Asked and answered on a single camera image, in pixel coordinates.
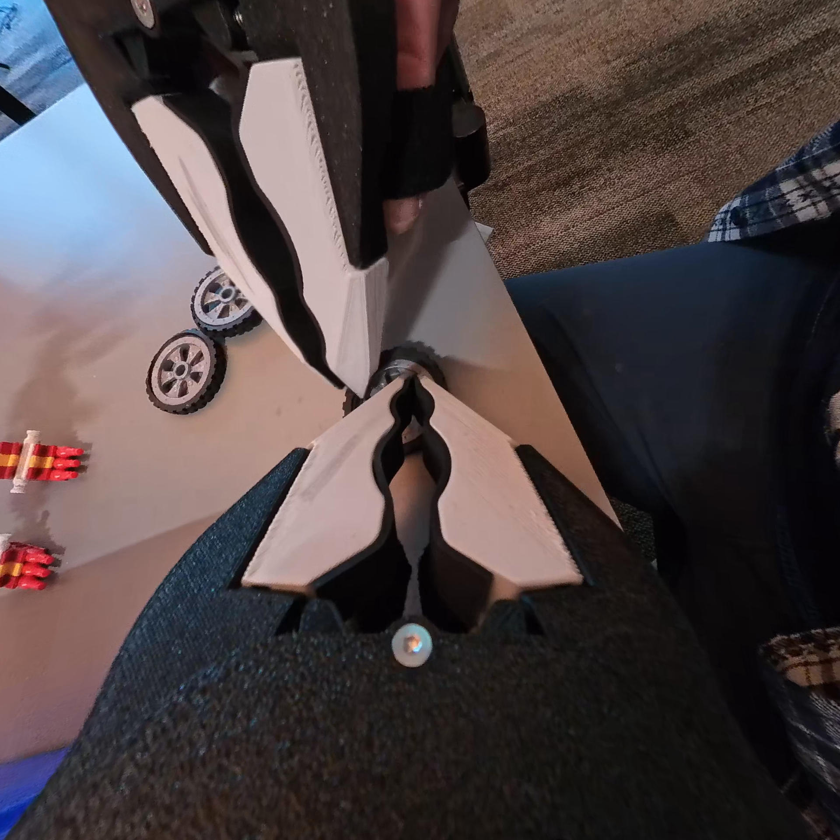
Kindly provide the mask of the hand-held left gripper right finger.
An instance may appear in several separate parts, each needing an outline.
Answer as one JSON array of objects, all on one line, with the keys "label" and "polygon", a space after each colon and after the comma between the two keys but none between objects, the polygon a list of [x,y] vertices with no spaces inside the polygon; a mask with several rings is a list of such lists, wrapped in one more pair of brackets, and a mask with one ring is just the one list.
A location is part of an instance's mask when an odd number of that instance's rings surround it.
[{"label": "hand-held left gripper right finger", "polygon": [[435,482],[420,574],[433,618],[470,632],[495,602],[585,582],[508,435],[426,379],[415,417]]}]

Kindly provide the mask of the person's dark trousers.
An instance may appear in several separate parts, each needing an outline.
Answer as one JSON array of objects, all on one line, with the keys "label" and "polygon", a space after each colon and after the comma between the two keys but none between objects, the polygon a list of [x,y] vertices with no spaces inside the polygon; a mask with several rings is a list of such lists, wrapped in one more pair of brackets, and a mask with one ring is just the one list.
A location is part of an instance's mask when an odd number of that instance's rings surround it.
[{"label": "person's dark trousers", "polygon": [[777,784],[795,760],[759,648],[838,625],[838,246],[836,225],[804,225],[506,283]]}]

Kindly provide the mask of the colourful construction toy figure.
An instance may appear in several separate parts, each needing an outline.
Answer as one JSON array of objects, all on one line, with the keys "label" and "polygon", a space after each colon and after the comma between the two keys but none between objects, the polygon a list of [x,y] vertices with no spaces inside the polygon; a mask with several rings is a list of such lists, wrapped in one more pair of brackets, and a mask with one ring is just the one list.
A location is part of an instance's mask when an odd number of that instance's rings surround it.
[{"label": "colourful construction toy figure", "polygon": [[[79,475],[83,448],[45,444],[39,431],[29,429],[21,441],[1,443],[1,480],[20,495],[36,482],[64,482]],[[3,590],[40,592],[56,571],[52,552],[36,544],[1,534],[1,587]]]}]

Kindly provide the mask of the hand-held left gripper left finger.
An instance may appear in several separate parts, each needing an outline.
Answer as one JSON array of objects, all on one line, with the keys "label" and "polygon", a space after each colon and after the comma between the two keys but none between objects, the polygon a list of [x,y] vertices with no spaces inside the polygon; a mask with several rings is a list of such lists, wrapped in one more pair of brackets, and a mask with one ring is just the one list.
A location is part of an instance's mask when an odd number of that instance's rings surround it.
[{"label": "hand-held left gripper left finger", "polygon": [[317,437],[255,548],[243,587],[331,602],[359,632],[403,614],[412,570],[390,484],[414,381],[395,380]]}]

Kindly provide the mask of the person's plaid shirt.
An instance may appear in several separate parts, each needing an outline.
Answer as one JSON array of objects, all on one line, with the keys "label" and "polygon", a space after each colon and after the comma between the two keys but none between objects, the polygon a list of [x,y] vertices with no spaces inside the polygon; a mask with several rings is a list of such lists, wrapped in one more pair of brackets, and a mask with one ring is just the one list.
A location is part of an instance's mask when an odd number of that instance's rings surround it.
[{"label": "person's plaid shirt", "polygon": [[[838,257],[838,122],[717,212],[708,242],[828,224]],[[783,487],[774,518],[782,581],[804,624],[759,648],[797,771],[783,787],[814,838],[838,838],[838,280],[789,355]]]}]

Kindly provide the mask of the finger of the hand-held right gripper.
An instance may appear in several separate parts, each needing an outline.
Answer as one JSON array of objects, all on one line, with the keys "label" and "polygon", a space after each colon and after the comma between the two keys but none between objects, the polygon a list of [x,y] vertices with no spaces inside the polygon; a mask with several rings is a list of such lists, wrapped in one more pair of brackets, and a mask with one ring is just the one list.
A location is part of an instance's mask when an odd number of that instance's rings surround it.
[{"label": "finger of the hand-held right gripper", "polygon": [[345,387],[365,391],[382,352],[389,264],[350,262],[300,58],[251,66],[239,139],[295,249],[324,360]]},{"label": "finger of the hand-held right gripper", "polygon": [[131,111],[218,264],[301,362],[343,387],[305,296],[305,263],[246,160],[231,105],[214,93],[155,94]]}]

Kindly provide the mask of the grey toy wheel black tyre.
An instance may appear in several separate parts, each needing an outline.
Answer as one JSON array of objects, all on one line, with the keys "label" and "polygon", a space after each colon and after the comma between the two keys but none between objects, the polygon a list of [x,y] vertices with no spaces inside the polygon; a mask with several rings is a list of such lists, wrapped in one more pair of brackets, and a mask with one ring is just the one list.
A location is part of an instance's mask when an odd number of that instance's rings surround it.
[{"label": "grey toy wheel black tyre", "polygon": [[163,412],[195,413],[220,391],[227,361],[224,342],[198,329],[181,331],[154,355],[145,379],[147,396]]},{"label": "grey toy wheel black tyre", "polygon": [[210,270],[196,285],[191,314],[196,326],[216,340],[248,333],[263,321],[220,266]]},{"label": "grey toy wheel black tyre", "polygon": [[363,396],[356,395],[351,389],[345,390],[343,415],[346,417],[363,402],[378,393],[393,380],[404,380],[411,375],[420,379],[430,379],[448,390],[445,373],[440,357],[425,343],[411,341],[400,344],[381,353],[379,367],[373,373]]}]

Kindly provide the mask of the person's right hand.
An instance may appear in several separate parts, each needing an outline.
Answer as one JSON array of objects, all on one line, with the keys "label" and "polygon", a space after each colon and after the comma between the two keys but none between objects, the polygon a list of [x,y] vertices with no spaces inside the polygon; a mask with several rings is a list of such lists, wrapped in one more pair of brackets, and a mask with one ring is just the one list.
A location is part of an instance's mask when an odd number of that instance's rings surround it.
[{"label": "person's right hand", "polygon": [[[460,1],[395,2],[395,84],[399,91],[432,87],[459,14]],[[383,203],[385,227],[403,235],[419,218],[426,193]]]}]

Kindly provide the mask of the blue plastic bin white tag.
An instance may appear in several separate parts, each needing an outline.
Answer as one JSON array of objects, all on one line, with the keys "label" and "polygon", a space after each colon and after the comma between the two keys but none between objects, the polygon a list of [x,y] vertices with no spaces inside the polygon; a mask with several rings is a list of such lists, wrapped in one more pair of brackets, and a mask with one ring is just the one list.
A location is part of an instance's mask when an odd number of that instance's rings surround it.
[{"label": "blue plastic bin white tag", "polygon": [[68,747],[1,764],[1,838],[4,839],[29,804],[60,766]]}]

